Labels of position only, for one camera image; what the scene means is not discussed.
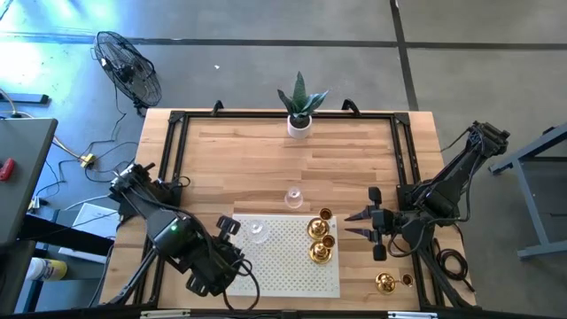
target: wooden table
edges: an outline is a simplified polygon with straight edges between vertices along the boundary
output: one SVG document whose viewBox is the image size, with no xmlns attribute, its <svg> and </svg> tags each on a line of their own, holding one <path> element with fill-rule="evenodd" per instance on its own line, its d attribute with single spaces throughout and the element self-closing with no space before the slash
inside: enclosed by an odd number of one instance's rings
<svg viewBox="0 0 567 319">
<path fill-rule="evenodd" d="M 136 162 L 159 165 L 171 109 L 149 110 Z M 443 168 L 433 116 L 429 112 L 409 113 L 421 177 L 432 178 Z M 174 137 L 168 172 L 173 170 L 179 132 Z M 402 143 L 402 151 L 407 149 Z M 152 171 L 157 176 L 158 168 Z M 387 271 L 400 278 L 413 275 L 411 258 L 372 259 L 372 244 L 346 232 L 346 227 L 370 228 L 369 222 L 343 222 L 368 203 L 368 187 L 382 191 L 384 207 L 396 210 L 399 183 L 393 157 L 392 134 L 388 121 L 325 120 L 314 122 L 312 135 L 305 140 L 287 136 L 284 119 L 191 119 L 183 156 L 182 175 L 191 179 L 184 189 L 182 207 L 195 213 L 212 234 L 221 214 L 308 214 L 316 215 L 328 207 L 338 218 L 338 257 L 340 299 L 263 297 L 256 309 L 304 310 L 412 310 L 418 309 L 415 287 L 399 286 L 386 296 L 377 291 L 375 277 Z M 291 186 L 299 186 L 305 202 L 297 210 L 284 203 Z M 101 302 L 115 296 L 139 265 L 144 246 L 144 222 L 136 218 L 120 228 L 106 275 Z M 436 237 L 443 248 L 464 253 L 454 228 L 438 228 Z M 400 239 L 402 248 L 407 244 Z M 423 265 L 425 286 L 434 300 L 431 274 Z M 144 297 L 149 296 L 153 269 L 146 281 Z M 159 308 L 224 309 L 222 297 L 201 298 L 185 289 L 189 274 L 178 273 L 166 264 Z M 475 298 L 463 282 L 452 282 L 469 303 Z M 236 308 L 246 308 L 252 297 L 230 297 Z"/>
</svg>

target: yellow cable connector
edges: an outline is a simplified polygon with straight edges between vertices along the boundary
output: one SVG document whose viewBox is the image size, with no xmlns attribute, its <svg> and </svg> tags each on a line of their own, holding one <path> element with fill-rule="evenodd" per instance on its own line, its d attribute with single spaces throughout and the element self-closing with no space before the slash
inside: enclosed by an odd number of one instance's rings
<svg viewBox="0 0 567 319">
<path fill-rule="evenodd" d="M 88 165 L 92 164 L 92 162 L 95 161 L 95 155 L 92 154 L 92 153 L 90 153 L 89 155 L 83 155 L 83 156 L 81 156 L 81 160 L 82 160 L 81 167 L 85 168 Z"/>
</svg>

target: concrete floor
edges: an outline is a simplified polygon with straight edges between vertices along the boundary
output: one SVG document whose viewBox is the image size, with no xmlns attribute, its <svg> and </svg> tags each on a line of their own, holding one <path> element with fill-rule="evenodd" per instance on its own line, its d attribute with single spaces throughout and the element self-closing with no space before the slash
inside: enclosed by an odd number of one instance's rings
<svg viewBox="0 0 567 319">
<path fill-rule="evenodd" d="M 406 39 L 412 42 L 567 42 L 567 3 L 561 0 L 399 0 L 399 4 Z M 103 29 L 167 39 L 396 39 L 387 0 L 14 0 L 0 20 L 0 32 L 24 35 L 94 35 Z M 78 152 L 89 141 L 109 137 L 119 114 L 113 85 L 92 60 L 91 45 L 2 40 L 0 87 L 51 96 L 49 107 L 23 105 L 21 110 L 57 118 L 57 135 Z M 323 108 L 337 109 L 349 97 L 365 110 L 408 109 L 394 48 L 141 45 L 137 49 L 156 66 L 163 91 L 159 107 L 212 107 L 216 99 L 233 108 L 281 107 L 276 89 L 290 88 L 301 70 L 307 89 L 330 89 Z M 419 109 L 433 111 L 442 145 L 474 120 L 490 121 L 512 134 L 512 153 L 567 118 L 567 51 L 409 50 L 408 57 Z M 121 93 L 119 106 L 128 115 L 120 125 L 118 143 L 136 141 L 144 121 Z M 95 152 L 114 145 L 99 145 Z M 459 147 L 444 153 L 445 161 Z M 567 152 L 564 145 L 557 147 Z M 135 151 L 133 145 L 120 148 L 101 160 L 101 169 L 131 159 Z M 51 165 L 68 159 L 51 148 Z M 87 181 L 77 165 L 67 163 L 63 169 L 67 183 L 50 198 L 52 207 L 64 208 L 107 192 L 107 184 Z M 53 176 L 44 169 L 38 188 L 52 182 Z M 478 304 L 492 310 L 567 316 L 567 253 L 522 262 L 516 256 L 517 249 L 537 244 L 537 238 L 515 176 L 492 177 L 480 170 L 471 202 L 472 218 L 462 228 Z M 84 307 L 95 286 L 95 280 L 46 284 L 38 310 Z"/>
</svg>

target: gold object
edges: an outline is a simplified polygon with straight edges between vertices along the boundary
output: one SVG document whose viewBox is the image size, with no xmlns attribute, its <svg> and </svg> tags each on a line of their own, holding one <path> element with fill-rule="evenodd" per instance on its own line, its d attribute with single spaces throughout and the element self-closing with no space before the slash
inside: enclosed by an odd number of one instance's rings
<svg viewBox="0 0 567 319">
<path fill-rule="evenodd" d="M 321 239 L 329 234 L 329 223 L 327 222 L 333 216 L 329 208 L 323 208 L 319 211 L 319 217 L 315 217 L 307 225 L 307 233 L 312 239 Z"/>
<path fill-rule="evenodd" d="M 396 280 L 392 275 L 385 272 L 376 276 L 376 288 L 383 294 L 391 294 L 396 289 L 396 283 L 412 287 L 414 285 L 414 278 L 410 274 L 405 274 L 401 277 L 401 280 Z"/>
<path fill-rule="evenodd" d="M 311 244 L 309 248 L 309 257 L 316 263 L 326 263 L 330 261 L 333 255 L 332 248 L 335 245 L 335 238 L 331 235 L 325 235 L 321 240 L 317 240 Z"/>
<path fill-rule="evenodd" d="M 388 273 L 376 276 L 376 288 L 383 294 L 391 294 L 396 289 L 396 280 Z"/>
</svg>

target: electric fan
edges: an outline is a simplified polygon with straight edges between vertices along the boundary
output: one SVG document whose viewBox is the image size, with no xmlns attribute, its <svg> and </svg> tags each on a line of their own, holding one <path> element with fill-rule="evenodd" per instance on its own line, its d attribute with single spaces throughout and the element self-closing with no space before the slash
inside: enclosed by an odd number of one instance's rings
<svg viewBox="0 0 567 319">
<path fill-rule="evenodd" d="M 139 115 L 142 115 L 140 109 L 158 104 L 161 87 L 153 63 L 128 40 L 117 33 L 101 31 L 95 39 L 94 51 L 114 85 L 134 101 Z"/>
</svg>

